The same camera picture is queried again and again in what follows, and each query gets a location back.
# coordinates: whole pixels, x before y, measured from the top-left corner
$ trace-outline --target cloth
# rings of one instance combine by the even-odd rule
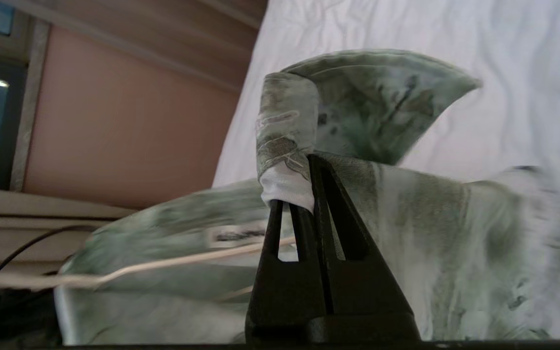
[[[398,166],[462,182],[540,166],[560,191],[560,0],[269,0],[214,187],[256,177],[263,77],[348,49],[411,50],[482,81]]]
[[[263,201],[313,212],[309,153],[394,165],[444,109],[479,85],[449,64],[396,50],[336,52],[267,75],[256,121]]]
[[[357,57],[365,64],[334,69]],[[345,186],[406,295],[422,339],[560,338],[560,195],[549,175],[522,167],[462,183],[391,165],[476,80],[406,52],[340,53],[309,62],[284,73],[317,86],[318,110],[326,117],[317,123],[314,153]],[[290,92],[288,98],[294,98]],[[264,117],[293,110],[312,116],[312,99],[304,101],[308,108],[277,102],[281,108]],[[292,150],[305,150],[294,153],[303,160],[312,134],[291,139],[285,131],[293,127],[301,126],[276,131],[296,144]],[[277,149],[262,153],[262,183],[272,171],[269,186],[294,198],[300,187],[274,180],[273,171],[305,182],[307,173],[279,155]],[[267,168],[265,157],[274,160]],[[134,213],[93,233],[62,273],[104,275],[213,250],[217,230],[248,232],[252,222],[266,219],[266,190],[252,179]],[[284,214],[287,237],[293,233]],[[221,236],[237,237],[234,244],[242,237]],[[286,246],[279,258],[294,261],[295,248]],[[250,287],[257,264],[258,255],[244,255],[126,275],[96,291],[58,288],[65,344],[242,342],[248,296],[223,296]]]

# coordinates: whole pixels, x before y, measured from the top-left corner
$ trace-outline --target black cable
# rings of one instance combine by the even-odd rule
[[[96,231],[96,229],[98,229],[98,227],[95,226],[84,226],[84,225],[73,225],[73,226],[65,226],[65,227],[61,227],[55,230],[51,230],[47,233],[44,233],[43,235],[40,235],[38,237],[36,237],[35,239],[32,239],[31,241],[23,244],[20,248],[18,248],[17,250],[15,250],[12,254],[8,255],[8,257],[6,259],[4,259],[4,261],[2,261],[0,263],[0,271],[2,268],[4,268],[7,264],[9,264],[15,257],[17,257],[19,254],[21,254],[22,252],[24,252],[25,250],[27,250],[30,246],[33,246],[34,244],[49,238],[53,235],[56,235],[60,232],[65,232],[65,231],[87,231],[87,232],[93,232]]]

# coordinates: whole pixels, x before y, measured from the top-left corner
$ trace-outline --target black surface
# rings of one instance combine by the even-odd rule
[[[53,290],[0,289],[0,341],[47,328],[58,333]]]
[[[120,345],[67,346],[66,350],[560,350],[560,341],[442,341],[379,344],[313,344],[297,346],[252,346],[247,344],[183,344],[183,345]]]
[[[314,216],[289,205],[298,262],[278,259],[283,203],[271,202],[246,316],[247,343],[418,341],[414,314],[333,168],[314,155],[309,163]],[[333,224],[344,259],[336,254]]]

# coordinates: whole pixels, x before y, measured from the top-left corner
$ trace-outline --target wrinkled white sheet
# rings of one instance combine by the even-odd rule
[[[560,190],[560,0],[270,0],[214,186],[256,177],[263,77],[321,53],[405,49],[483,81],[401,166],[461,181],[542,166]]]

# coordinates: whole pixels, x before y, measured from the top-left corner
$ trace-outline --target bed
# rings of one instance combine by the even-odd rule
[[[214,187],[256,177],[263,77],[346,49],[416,51],[482,80],[403,168],[475,181],[536,165],[560,191],[560,0],[270,0]]]

